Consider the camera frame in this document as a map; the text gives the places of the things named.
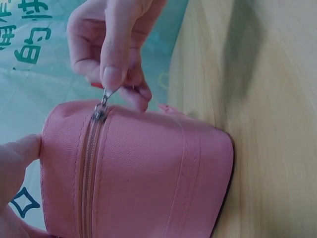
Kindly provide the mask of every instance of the zipper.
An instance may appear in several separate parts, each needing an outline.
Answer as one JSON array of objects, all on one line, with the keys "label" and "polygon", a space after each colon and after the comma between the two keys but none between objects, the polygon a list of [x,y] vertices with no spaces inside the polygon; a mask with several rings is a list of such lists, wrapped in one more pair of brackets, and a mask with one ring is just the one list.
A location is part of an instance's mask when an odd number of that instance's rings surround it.
[{"label": "zipper", "polygon": [[105,103],[97,104],[88,125],[81,157],[79,183],[79,235],[92,238],[92,206],[97,164],[97,149],[101,129],[109,113]]}]

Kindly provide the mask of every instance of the red nail polish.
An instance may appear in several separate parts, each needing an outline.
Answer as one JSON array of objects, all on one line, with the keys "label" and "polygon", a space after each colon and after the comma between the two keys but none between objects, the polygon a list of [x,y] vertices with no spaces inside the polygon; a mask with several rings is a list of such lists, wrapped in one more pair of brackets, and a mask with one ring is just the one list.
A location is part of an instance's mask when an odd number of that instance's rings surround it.
[{"label": "red nail polish", "polygon": [[95,88],[101,88],[104,89],[103,85],[101,83],[92,83],[91,86],[95,87]]}]

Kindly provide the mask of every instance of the pink bag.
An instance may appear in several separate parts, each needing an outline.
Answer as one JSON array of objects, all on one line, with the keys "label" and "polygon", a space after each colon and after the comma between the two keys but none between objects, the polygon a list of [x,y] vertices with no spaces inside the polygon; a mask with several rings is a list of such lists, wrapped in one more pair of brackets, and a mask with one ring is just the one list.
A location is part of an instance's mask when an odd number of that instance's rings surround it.
[{"label": "pink bag", "polygon": [[174,108],[57,106],[40,151],[44,218],[62,238],[208,238],[233,170],[230,137]]}]

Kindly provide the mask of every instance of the fingernail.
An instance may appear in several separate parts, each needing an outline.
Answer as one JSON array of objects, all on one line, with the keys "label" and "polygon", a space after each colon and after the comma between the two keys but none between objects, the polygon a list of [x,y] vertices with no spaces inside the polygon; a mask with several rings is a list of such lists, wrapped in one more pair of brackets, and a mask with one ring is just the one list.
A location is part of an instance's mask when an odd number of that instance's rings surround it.
[{"label": "fingernail", "polygon": [[103,85],[101,83],[91,83],[91,86],[95,87],[95,88],[101,88],[104,89]]},{"label": "fingernail", "polygon": [[106,67],[103,77],[103,85],[110,91],[116,91],[123,83],[122,71],[115,67]]}]

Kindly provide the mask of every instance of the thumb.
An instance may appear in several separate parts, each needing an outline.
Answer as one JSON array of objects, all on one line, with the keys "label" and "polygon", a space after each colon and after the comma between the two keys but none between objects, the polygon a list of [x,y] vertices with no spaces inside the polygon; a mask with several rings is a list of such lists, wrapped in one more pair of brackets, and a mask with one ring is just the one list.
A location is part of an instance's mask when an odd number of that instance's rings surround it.
[{"label": "thumb", "polygon": [[106,37],[101,50],[100,77],[110,91],[116,91],[124,82],[128,66],[133,25],[141,15],[135,1],[109,1],[105,10]]}]

